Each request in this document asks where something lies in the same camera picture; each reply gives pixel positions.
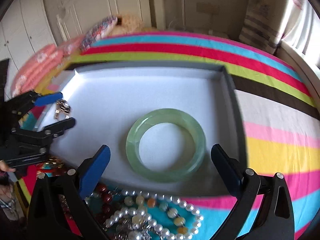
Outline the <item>person left hand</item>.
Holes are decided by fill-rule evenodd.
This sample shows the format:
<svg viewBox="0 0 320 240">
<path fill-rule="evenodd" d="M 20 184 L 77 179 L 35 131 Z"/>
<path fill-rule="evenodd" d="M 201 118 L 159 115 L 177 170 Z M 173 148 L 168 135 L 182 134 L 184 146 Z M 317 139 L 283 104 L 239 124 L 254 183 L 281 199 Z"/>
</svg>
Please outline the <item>person left hand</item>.
<svg viewBox="0 0 320 240">
<path fill-rule="evenodd" d="M 15 168 L 10 168 L 5 161 L 1 160 L 0 161 L 0 170 L 2 172 L 15 172 L 16 169 Z"/>
</svg>

